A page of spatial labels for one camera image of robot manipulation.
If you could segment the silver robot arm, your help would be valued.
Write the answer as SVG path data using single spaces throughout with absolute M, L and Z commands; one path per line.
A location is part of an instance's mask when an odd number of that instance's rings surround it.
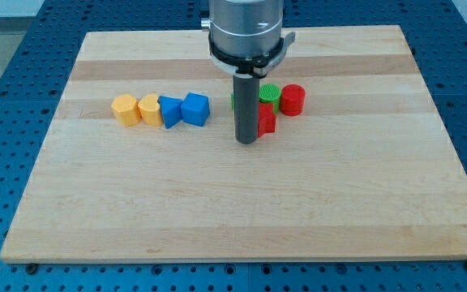
M 210 0 L 208 8 L 212 61 L 237 78 L 265 78 L 295 41 L 282 34 L 283 0 Z

